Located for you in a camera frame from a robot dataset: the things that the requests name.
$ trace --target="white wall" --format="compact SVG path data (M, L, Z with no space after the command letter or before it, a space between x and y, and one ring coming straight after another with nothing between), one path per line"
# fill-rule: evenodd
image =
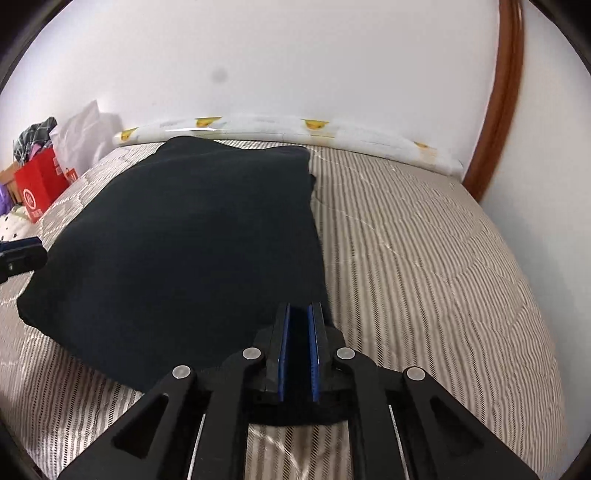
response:
M556 342L570 463L591 434L591 76L554 24L526 3L521 96L482 206Z
M492 88L498 0L74 0L0 95L0 167L93 99L126 128L230 113L371 122L463 163Z

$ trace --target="red paper bag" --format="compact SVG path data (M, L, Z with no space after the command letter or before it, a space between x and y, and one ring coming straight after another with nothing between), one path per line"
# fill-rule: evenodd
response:
M14 179L33 223L69 186L53 148L35 155L14 173Z

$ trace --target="folded black garment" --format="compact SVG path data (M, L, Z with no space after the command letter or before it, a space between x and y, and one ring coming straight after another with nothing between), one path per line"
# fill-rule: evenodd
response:
M249 347L279 303L327 308L309 152L174 138L67 226L18 299L25 323L148 391Z

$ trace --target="mattress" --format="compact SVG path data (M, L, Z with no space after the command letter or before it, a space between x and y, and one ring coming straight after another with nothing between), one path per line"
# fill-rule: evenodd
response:
M30 235L50 248L109 180L158 146L116 149L70 186ZM370 155L308 148L330 304L347 344L383 367L424 368L540 477L557 478L566 427L554 346L492 222L455 179ZM16 299L29 278L0 287L0 412L54 479L141 393L23 324ZM346 424L252 425L247 450L247 479L352 476Z

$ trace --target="white cloth with black dots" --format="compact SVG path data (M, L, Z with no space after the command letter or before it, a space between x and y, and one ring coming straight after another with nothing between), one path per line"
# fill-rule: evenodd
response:
M26 238L31 225L27 209L23 206L14 207L7 215L0 216L0 242Z

